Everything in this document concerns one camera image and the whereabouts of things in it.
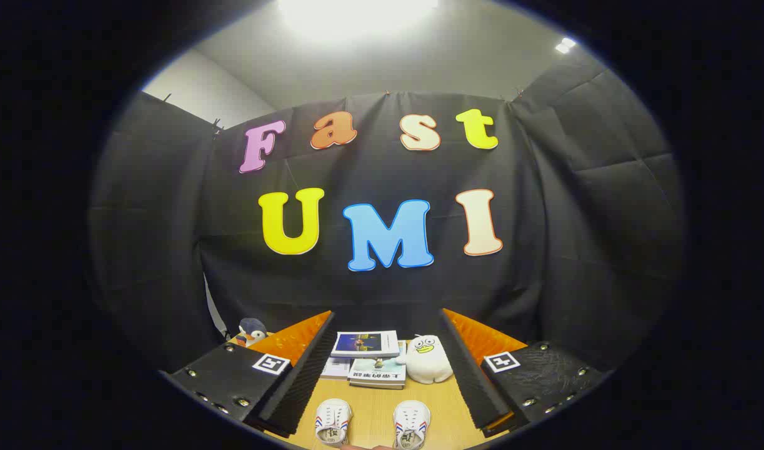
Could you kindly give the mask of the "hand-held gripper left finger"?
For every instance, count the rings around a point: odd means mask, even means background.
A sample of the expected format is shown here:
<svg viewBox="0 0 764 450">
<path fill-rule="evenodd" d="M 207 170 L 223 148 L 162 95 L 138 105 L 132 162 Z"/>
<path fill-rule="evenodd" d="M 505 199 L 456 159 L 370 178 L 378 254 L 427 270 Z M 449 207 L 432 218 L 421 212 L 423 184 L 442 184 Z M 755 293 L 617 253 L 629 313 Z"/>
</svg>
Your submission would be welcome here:
<svg viewBox="0 0 764 450">
<path fill-rule="evenodd" d="M 335 317 L 323 311 L 253 344 L 234 337 L 162 375 L 217 416 L 289 438 L 329 359 Z"/>
</svg>

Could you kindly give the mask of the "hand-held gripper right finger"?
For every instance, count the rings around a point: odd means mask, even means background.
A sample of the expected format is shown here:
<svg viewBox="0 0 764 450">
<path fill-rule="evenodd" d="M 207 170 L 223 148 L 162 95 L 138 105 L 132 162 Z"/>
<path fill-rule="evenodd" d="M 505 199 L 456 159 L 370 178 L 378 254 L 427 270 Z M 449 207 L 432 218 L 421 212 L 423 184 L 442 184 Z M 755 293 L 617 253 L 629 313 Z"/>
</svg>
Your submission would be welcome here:
<svg viewBox="0 0 764 450">
<path fill-rule="evenodd" d="M 454 379 L 486 438 L 544 421 L 611 373 L 553 342 L 525 344 L 449 309 L 440 319 Z"/>
</svg>

